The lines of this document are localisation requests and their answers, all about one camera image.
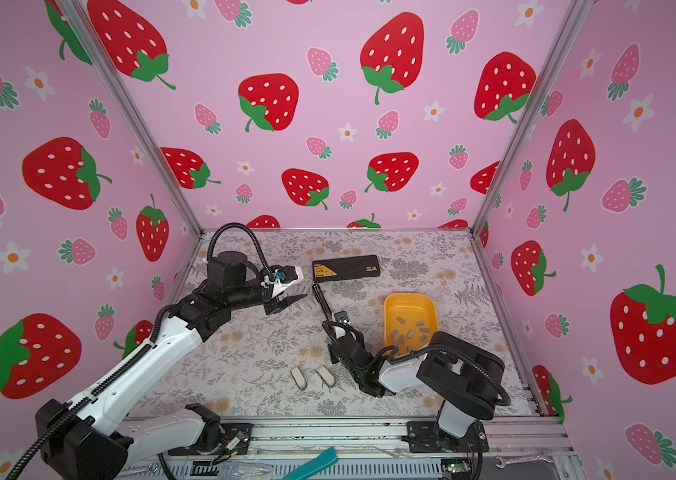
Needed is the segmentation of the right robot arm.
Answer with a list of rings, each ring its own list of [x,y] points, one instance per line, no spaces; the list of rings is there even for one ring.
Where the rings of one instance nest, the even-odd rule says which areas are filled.
[[[397,356],[395,345],[370,353],[362,333],[346,321],[325,320],[322,328],[331,361],[348,370],[361,392],[381,398],[426,386],[440,395],[434,432],[450,441],[465,439],[474,424],[511,404],[502,385],[504,362],[453,335],[438,331],[426,346]]]

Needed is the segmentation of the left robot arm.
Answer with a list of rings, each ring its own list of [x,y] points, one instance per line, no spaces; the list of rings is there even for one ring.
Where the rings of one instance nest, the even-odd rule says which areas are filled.
[[[150,420],[127,416],[233,312],[262,307],[267,315],[277,314],[298,301],[285,292],[303,278],[297,266],[257,270],[236,251],[210,258],[206,279],[160,313],[149,338],[88,389],[66,403],[51,400],[37,412],[39,438],[32,452],[64,479],[113,479],[134,463],[170,450],[210,453],[219,448],[220,417],[200,403]]]

